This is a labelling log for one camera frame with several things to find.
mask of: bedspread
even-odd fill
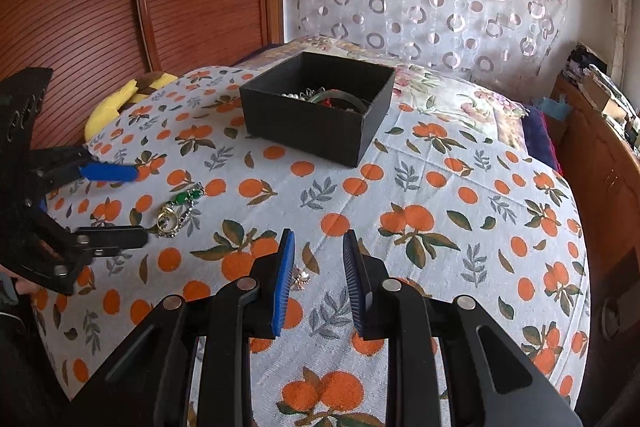
[[[73,397],[165,295],[215,293],[291,228],[296,264],[311,279],[292,291],[282,337],[251,340],[255,421],[382,425],[386,343],[354,333],[341,255],[341,236],[352,228],[392,276],[445,301],[474,296],[574,403],[590,298],[566,182],[457,121],[394,102],[355,169],[248,136],[238,86],[254,74],[202,68],[156,92],[88,144],[102,160],[138,165],[137,182],[78,180],[50,195],[63,226],[151,228],[177,192],[195,182],[206,190],[174,239],[152,235],[142,250],[96,259],[70,298],[46,290],[34,297],[66,393]],[[438,344],[425,339],[424,349],[437,351],[448,425]],[[196,379],[199,370],[198,362]],[[197,399],[195,385],[191,420]]]

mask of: wall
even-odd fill
[[[294,11],[291,10],[291,1],[284,0],[284,3],[285,42],[288,42],[298,36],[300,30],[297,20],[287,16],[288,12]],[[611,24],[610,0],[568,0],[565,21],[540,70],[537,94],[542,96],[551,92],[556,76],[578,41],[594,49],[604,61],[609,60],[613,44]]]
[[[625,40],[622,91],[638,111],[640,107],[640,0],[632,0],[631,22]]]

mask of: black box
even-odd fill
[[[301,53],[240,87],[249,133],[357,167],[391,103],[394,68],[350,58]],[[282,96],[340,89],[369,105],[365,114]]]

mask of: gold ring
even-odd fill
[[[166,222],[171,219],[174,220],[174,225],[170,229],[165,229],[164,226],[166,225]],[[160,235],[165,235],[178,230],[178,216],[175,214],[175,211],[172,209],[172,207],[163,206],[160,209],[158,219],[156,220],[156,225],[158,226],[158,233]]]

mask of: stuffed toy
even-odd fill
[[[84,126],[84,140],[89,142],[121,113],[177,78],[162,71],[152,71],[130,80],[97,105]]]

